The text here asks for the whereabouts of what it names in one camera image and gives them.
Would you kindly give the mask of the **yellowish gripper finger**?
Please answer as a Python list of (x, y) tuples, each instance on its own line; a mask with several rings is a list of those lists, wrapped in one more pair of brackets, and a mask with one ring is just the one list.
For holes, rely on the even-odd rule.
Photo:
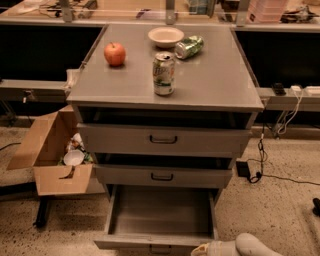
[(207, 256), (209, 244), (201, 244), (197, 248), (193, 249), (191, 252), (191, 256)]

